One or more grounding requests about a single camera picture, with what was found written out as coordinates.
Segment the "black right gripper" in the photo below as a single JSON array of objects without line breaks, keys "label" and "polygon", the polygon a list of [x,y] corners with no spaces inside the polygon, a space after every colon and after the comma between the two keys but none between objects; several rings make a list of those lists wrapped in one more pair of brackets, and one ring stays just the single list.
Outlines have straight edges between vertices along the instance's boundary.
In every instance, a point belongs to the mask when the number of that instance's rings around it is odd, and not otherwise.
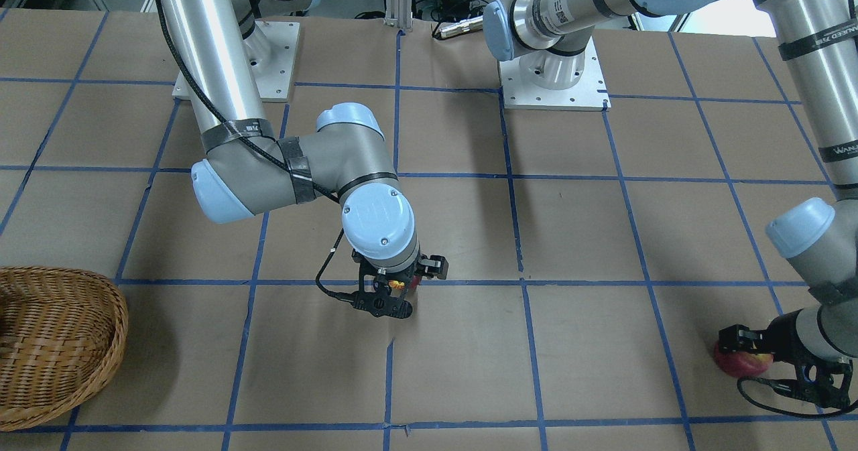
[{"label": "black right gripper", "polygon": [[376,317],[410,317],[413,306],[406,299],[408,292],[415,290],[424,277],[445,279],[448,274],[448,261],[442,255],[419,255],[396,272],[374,267],[356,250],[352,250],[352,257],[359,263],[359,289],[351,295],[351,305]]}]

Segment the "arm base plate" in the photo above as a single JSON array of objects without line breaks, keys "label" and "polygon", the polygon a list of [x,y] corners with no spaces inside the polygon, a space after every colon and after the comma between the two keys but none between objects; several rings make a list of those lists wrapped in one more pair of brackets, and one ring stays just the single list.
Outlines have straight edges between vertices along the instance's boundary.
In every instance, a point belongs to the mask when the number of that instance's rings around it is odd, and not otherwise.
[{"label": "arm base plate", "polygon": [[[256,21],[254,32],[243,41],[244,58],[263,102],[289,101],[300,34],[297,21]],[[234,66],[239,66],[240,53],[236,50],[229,50],[225,61],[218,61],[214,54],[206,49],[195,53],[187,63],[206,96],[211,96],[210,86],[216,78],[223,80]]]},{"label": "arm base plate", "polygon": [[497,63],[506,108],[609,110],[612,103],[591,33],[586,42],[577,55],[543,50]]}]

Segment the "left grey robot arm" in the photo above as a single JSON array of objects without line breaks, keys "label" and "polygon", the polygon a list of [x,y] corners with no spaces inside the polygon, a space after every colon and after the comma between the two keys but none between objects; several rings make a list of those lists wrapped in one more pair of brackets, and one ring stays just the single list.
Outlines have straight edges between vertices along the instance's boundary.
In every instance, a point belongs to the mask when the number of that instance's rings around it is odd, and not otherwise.
[{"label": "left grey robot arm", "polygon": [[[599,23],[635,13],[684,15],[718,0],[493,0],[482,13],[485,42],[500,61],[533,53],[580,54]],[[817,407],[810,420],[856,410],[856,0],[751,0],[772,21],[778,56],[790,72],[836,201],[809,198],[772,220],[766,235],[807,285],[812,307],[763,330],[718,333],[716,357],[768,355],[792,365],[791,379],[739,373],[737,390],[759,383]]]}]

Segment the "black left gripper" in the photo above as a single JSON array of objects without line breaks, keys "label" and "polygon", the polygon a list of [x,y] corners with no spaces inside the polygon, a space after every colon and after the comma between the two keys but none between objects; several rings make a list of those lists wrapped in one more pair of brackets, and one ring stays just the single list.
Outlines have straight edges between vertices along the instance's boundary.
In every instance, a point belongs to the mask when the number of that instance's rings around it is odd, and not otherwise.
[{"label": "black left gripper", "polygon": [[720,356],[738,357],[741,353],[770,355],[775,361],[789,363],[796,372],[793,379],[769,379],[745,372],[737,377],[739,394],[757,408],[774,410],[773,406],[751,398],[743,388],[744,383],[759,383],[785,398],[802,400],[820,408],[855,410],[855,402],[849,398],[854,366],[848,357],[818,357],[813,354],[800,341],[799,314],[799,311],[794,311],[779,316],[764,330],[751,330],[741,324],[720,329]]}]

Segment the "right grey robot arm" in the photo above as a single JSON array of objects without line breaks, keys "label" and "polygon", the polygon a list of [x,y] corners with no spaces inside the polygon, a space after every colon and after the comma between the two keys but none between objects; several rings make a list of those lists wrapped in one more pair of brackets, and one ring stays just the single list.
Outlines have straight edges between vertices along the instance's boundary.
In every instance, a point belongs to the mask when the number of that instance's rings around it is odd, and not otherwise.
[{"label": "right grey robot arm", "polygon": [[340,239],[352,246],[358,289],[326,294],[373,316],[405,319],[407,294],[422,278],[444,279],[448,263],[424,255],[416,216],[402,192],[373,112],[341,103],[318,116],[316,131],[277,137],[261,104],[278,50],[260,20],[274,1],[154,0],[160,29],[193,106],[205,158],[191,182],[205,215],[226,224],[330,198],[341,208]]}]

